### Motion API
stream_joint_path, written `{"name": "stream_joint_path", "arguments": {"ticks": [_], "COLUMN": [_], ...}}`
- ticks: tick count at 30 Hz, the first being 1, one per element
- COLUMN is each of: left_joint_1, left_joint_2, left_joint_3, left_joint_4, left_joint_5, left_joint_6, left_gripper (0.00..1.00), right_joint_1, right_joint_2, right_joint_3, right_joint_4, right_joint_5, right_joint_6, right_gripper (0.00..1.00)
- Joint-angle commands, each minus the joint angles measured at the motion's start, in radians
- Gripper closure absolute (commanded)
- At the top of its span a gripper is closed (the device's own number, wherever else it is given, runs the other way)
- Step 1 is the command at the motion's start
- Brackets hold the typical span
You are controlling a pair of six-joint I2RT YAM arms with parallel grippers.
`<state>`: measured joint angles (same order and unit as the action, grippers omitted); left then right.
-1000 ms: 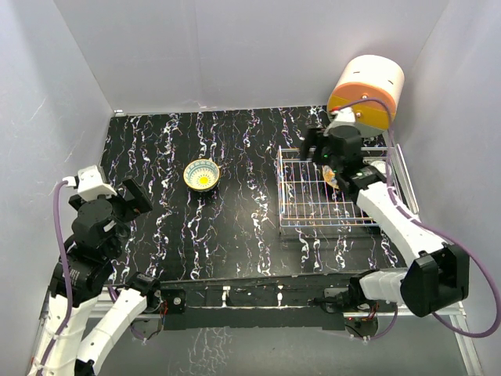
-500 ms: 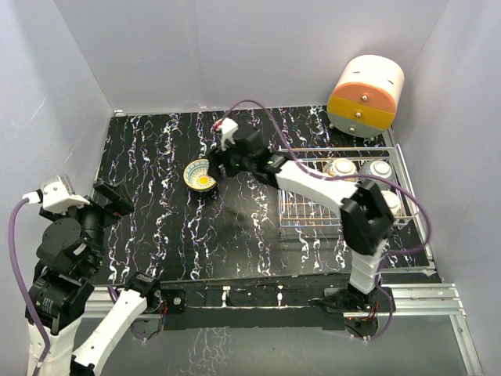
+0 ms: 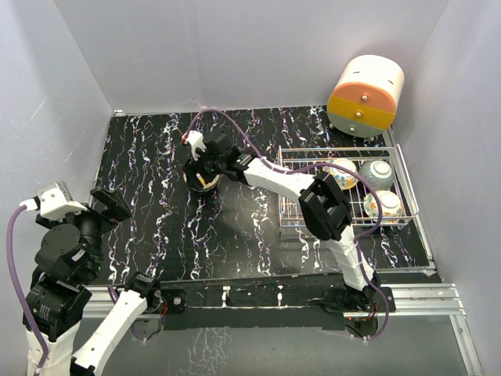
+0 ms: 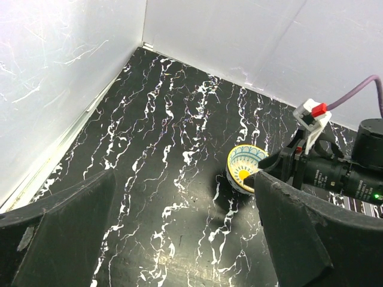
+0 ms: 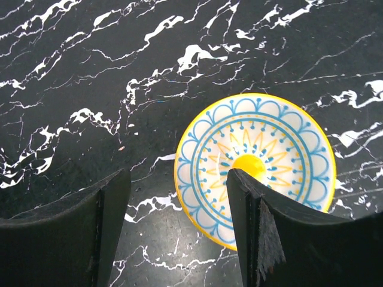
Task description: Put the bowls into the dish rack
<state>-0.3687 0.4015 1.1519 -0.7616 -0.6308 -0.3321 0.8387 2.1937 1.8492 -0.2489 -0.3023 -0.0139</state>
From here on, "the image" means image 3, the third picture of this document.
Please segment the yellow blue mandala bowl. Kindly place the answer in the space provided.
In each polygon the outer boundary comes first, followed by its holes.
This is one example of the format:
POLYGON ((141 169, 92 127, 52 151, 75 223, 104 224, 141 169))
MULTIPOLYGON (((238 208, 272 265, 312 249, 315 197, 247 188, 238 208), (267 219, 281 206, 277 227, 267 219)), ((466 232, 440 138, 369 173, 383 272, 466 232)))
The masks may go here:
POLYGON ((220 175, 216 175, 211 181, 208 181, 200 174, 196 174, 193 178, 188 177, 188 175, 184 173, 183 179, 190 190, 203 193, 213 190, 219 184, 220 175))

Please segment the orange blue ornate bowl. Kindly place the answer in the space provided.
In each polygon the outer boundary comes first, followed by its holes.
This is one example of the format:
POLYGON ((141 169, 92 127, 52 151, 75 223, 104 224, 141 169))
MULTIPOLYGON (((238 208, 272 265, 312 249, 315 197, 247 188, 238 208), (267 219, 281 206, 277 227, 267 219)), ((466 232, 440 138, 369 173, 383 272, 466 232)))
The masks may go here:
MULTIPOLYGON (((332 161, 329 161, 329 163, 334 165, 339 165, 343 168, 350 170, 351 172, 355 173, 358 172, 355 163, 346 158, 336 158, 333 159, 332 161)), ((350 190, 351 188, 355 187, 358 183, 358 179, 356 177, 354 177, 352 174, 345 172, 344 170, 339 170, 338 168, 333 168, 330 166, 322 166, 322 170, 324 172, 328 172, 329 174, 331 174, 336 180, 338 186, 342 190, 350 190)))

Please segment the grey hexagon red-rim bowl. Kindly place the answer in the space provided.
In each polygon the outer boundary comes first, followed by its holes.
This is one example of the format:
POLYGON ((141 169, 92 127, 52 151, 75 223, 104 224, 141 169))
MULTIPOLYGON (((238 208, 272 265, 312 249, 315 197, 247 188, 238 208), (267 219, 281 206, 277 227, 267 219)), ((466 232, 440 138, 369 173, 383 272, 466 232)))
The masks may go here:
POLYGON ((382 160, 367 161, 359 174, 374 190, 390 190, 395 180, 393 168, 382 160))

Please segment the white floral leaf bowl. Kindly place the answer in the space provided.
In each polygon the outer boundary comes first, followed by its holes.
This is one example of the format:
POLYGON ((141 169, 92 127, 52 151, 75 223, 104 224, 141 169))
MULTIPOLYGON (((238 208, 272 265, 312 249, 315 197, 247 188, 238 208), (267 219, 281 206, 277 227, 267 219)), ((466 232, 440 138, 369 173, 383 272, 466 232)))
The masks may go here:
MULTIPOLYGON (((380 200, 381 208, 383 209, 382 224, 396 224, 398 219, 402 217, 402 202, 399 197, 390 190, 377 190, 377 197, 380 200)), ((377 207, 376 198, 371 193, 368 193, 363 200, 363 209, 368 218, 377 220, 379 210, 377 207)))

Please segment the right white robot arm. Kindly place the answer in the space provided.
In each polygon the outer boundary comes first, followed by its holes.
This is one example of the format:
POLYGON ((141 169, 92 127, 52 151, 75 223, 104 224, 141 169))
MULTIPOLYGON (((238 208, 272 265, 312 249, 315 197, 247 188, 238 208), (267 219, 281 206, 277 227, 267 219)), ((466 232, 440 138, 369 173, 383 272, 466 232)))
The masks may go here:
POLYGON ((265 157, 240 150, 224 132, 204 136, 190 130, 183 135, 182 144, 190 149, 183 166, 190 189, 211 190, 223 175, 246 186, 267 189, 299 205, 307 229, 331 250, 344 278, 342 288, 313 300, 312 305, 332 311, 375 313, 380 298, 385 311, 391 311, 377 273, 359 250, 348 199, 332 175, 286 170, 265 157))

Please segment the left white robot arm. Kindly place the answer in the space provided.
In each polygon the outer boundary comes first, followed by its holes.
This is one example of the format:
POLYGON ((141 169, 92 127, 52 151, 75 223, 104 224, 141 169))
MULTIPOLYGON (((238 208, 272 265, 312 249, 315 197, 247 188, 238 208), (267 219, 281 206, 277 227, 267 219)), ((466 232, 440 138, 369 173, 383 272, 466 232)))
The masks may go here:
POLYGON ((112 290, 113 307, 87 342, 74 349, 74 339, 103 260, 104 234, 132 217, 118 190, 96 187, 91 196, 102 210, 75 201, 64 182, 40 189, 20 203, 36 211, 35 222, 48 231, 34 260, 31 289, 22 301, 27 329, 29 375, 101 375, 126 332, 144 313, 162 304, 157 279, 137 272, 122 291, 112 290))

